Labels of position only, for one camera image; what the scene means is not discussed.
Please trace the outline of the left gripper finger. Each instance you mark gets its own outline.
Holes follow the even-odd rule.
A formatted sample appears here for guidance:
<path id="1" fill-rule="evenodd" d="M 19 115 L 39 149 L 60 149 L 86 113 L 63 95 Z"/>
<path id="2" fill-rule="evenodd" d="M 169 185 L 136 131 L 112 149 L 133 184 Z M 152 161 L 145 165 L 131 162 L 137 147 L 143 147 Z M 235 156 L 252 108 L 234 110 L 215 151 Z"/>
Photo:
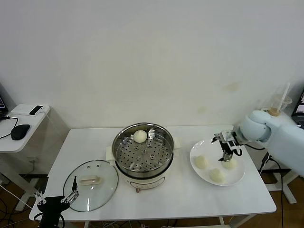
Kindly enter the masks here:
<path id="1" fill-rule="evenodd" d="M 73 180 L 71 192 L 61 200 L 61 203 L 73 203 L 78 196 L 79 196 L 79 192 L 77 190 L 77 181 L 75 176 Z"/>
<path id="2" fill-rule="evenodd" d="M 37 204 L 45 204 L 46 203 L 44 195 L 41 191 L 34 192 L 34 197 L 36 198 Z"/>

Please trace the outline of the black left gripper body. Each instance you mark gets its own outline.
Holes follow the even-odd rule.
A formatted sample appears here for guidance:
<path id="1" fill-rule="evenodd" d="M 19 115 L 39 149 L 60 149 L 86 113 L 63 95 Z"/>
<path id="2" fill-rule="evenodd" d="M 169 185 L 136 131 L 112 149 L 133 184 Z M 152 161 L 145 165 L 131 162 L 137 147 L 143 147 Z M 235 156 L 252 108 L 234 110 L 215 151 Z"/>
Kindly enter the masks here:
<path id="1" fill-rule="evenodd" d="M 65 227 L 65 220 L 61 213 L 69 208 L 69 202 L 64 196 L 46 197 L 38 203 L 41 216 L 39 228 L 58 228 L 59 220 L 62 221 L 62 228 Z"/>

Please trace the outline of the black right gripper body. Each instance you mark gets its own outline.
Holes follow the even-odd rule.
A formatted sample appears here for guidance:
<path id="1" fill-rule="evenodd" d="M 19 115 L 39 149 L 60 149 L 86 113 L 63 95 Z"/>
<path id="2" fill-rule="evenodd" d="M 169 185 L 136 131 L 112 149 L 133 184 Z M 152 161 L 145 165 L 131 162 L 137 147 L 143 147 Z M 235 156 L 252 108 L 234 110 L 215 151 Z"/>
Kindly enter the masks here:
<path id="1" fill-rule="evenodd" d="M 234 140 L 220 141 L 220 146 L 225 154 L 240 154 L 240 144 Z"/>

